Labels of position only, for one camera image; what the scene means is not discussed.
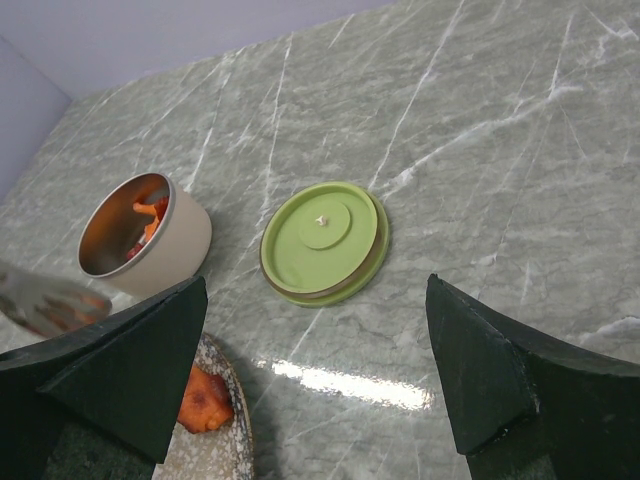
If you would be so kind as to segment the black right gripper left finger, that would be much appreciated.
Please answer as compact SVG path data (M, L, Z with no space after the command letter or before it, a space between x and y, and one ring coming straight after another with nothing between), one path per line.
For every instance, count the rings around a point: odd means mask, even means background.
M195 276L2 353L2 478L151 478L168 452L207 305Z

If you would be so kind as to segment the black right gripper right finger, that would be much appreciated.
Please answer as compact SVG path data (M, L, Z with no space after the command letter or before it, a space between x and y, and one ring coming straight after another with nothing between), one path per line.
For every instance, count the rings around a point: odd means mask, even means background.
M437 275L426 315L472 478L638 478L638 365L522 324Z

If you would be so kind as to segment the stainless steel tongs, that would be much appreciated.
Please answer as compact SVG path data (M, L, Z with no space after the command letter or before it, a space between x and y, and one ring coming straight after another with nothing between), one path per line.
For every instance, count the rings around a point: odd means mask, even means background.
M34 334L54 338L102 321L111 310L99 292L1 261L1 312Z

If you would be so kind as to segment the red food piece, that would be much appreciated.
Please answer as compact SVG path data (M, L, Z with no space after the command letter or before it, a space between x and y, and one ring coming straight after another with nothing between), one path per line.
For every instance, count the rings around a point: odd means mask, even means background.
M144 246L140 243L136 243L126 254L126 260L130 261L131 259L133 259L142 249L144 248Z

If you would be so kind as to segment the orange shrimp piece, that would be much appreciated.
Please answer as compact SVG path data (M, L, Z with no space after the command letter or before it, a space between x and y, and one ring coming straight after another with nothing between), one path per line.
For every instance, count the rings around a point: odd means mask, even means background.
M164 196L152 204L135 202L133 210L142 215L151 218L151 221L144 227L144 241L148 243L154 236L157 228L162 222L167 208L169 206L169 197Z

